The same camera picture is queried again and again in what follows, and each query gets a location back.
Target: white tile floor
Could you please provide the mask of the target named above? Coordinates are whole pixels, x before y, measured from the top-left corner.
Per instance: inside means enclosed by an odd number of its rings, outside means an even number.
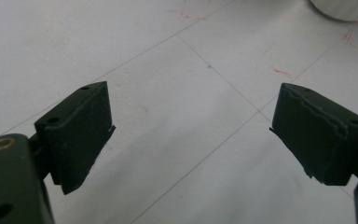
[[[108,81],[117,130],[57,223],[354,223],[268,128],[282,82],[358,113],[358,23],[308,0],[0,1],[0,134]]]

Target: white object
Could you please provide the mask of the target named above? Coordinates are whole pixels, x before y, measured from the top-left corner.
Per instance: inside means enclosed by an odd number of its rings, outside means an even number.
[[[325,15],[341,21],[358,21],[358,0],[310,0]]]

